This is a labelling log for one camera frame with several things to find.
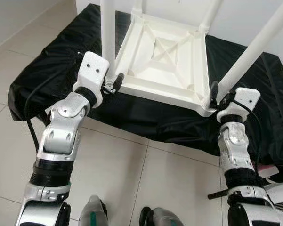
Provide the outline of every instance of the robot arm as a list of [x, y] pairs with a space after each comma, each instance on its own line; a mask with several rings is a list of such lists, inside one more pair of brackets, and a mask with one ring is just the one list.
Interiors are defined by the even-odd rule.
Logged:
[[86, 52], [73, 92], [53, 105], [16, 226], [68, 225], [71, 207], [64, 200], [70, 192], [81, 124], [90, 108], [102, 103], [102, 89], [115, 92], [104, 85], [108, 68], [108, 61]]
[[[260, 93], [238, 88], [234, 100], [254, 109]], [[259, 184], [248, 154], [248, 138], [243, 122], [248, 112], [234, 102], [217, 114], [222, 124], [218, 145], [220, 165], [228, 187], [229, 226], [283, 226], [283, 216], [275, 210], [265, 189]]]

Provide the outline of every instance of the tile floor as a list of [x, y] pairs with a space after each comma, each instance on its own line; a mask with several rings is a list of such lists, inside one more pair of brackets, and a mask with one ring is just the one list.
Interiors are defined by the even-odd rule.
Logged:
[[[75, 15], [74, 1], [62, 1], [0, 53], [0, 226], [13, 225], [35, 160], [27, 125], [10, 116], [9, 85]], [[37, 120], [33, 124], [40, 138], [44, 127]], [[207, 199], [225, 186], [218, 157], [148, 140], [93, 119], [86, 119], [83, 127], [67, 199], [71, 226], [77, 225], [92, 194], [106, 203], [111, 226], [138, 226], [145, 205], [175, 212], [186, 226], [227, 225], [226, 200]]]

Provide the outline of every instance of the white wall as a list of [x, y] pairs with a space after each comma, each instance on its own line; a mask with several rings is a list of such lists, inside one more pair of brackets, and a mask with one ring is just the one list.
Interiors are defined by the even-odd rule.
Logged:
[[[130, 12], [134, 0], [115, 0], [116, 9]], [[212, 0], [144, 0], [144, 12], [185, 24], [199, 25]], [[210, 35], [249, 45], [283, 0], [224, 0], [210, 28]], [[100, 0], [76, 0], [78, 13], [89, 3]], [[283, 64], [283, 29], [266, 47]]]
[[0, 0], [0, 44], [60, 0]]

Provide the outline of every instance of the black cloth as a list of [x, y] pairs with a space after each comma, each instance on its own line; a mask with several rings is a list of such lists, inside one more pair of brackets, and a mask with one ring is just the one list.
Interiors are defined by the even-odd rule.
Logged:
[[[116, 52], [130, 24], [130, 15], [116, 13]], [[245, 50], [245, 46], [206, 36], [210, 84], [220, 81]], [[32, 118], [72, 91], [81, 54], [93, 51], [101, 55], [100, 8], [88, 5], [11, 84], [8, 104], [15, 121], [25, 121], [27, 97], [40, 83], [57, 76], [33, 97], [28, 118]], [[283, 164], [283, 66], [280, 59], [263, 53], [236, 87], [260, 91], [254, 113], [263, 126], [262, 163]], [[197, 112], [148, 99], [116, 93], [89, 114], [101, 122], [143, 137], [201, 149], [219, 155], [217, 137], [220, 125], [213, 114], [201, 117]], [[255, 158], [258, 126], [249, 116], [245, 123], [250, 140], [249, 152]]]

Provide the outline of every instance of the black cable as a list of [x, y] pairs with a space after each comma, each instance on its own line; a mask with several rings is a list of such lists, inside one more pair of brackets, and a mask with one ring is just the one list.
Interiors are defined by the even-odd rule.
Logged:
[[257, 174], [257, 178], [259, 177], [259, 160], [260, 160], [260, 156], [261, 156], [261, 152], [262, 152], [262, 132], [263, 132], [263, 129], [262, 129], [262, 125], [260, 124], [260, 121], [258, 119], [258, 117], [256, 116], [255, 113], [252, 112], [252, 110], [250, 110], [248, 107], [246, 107], [245, 105], [241, 104], [240, 102], [236, 101], [236, 100], [232, 100], [233, 103], [239, 105], [240, 107], [244, 108], [246, 111], [249, 112], [249, 114], [251, 114], [255, 120], [256, 120], [256, 123], [258, 124], [259, 126], [259, 140], [258, 140], [258, 147], [257, 147], [257, 158], [256, 158], [256, 162], [255, 162], [255, 172]]
[[24, 117], [25, 117], [25, 120], [27, 121], [27, 125], [28, 125], [28, 128], [29, 128], [29, 131], [30, 131], [30, 134], [32, 135], [32, 139], [33, 139], [33, 142], [34, 142], [34, 146], [36, 148], [36, 152], [38, 153], [38, 149], [39, 149], [39, 142], [38, 142], [38, 138], [36, 136], [36, 133], [33, 129], [33, 126], [32, 126], [32, 122], [29, 118], [29, 115], [28, 115], [28, 110], [29, 110], [29, 106], [30, 106], [30, 101], [31, 101], [31, 98], [32, 96], [38, 91], [40, 90], [43, 86], [45, 86], [48, 82], [50, 82], [52, 79], [54, 79], [55, 77], [57, 77], [61, 72], [58, 72], [58, 73], [55, 73], [53, 74], [52, 76], [50, 76], [49, 78], [47, 78], [44, 82], [42, 82], [39, 86], [37, 86], [31, 93], [30, 95], [28, 96], [28, 98], [26, 99], [26, 102], [25, 102], [25, 106], [24, 106]]

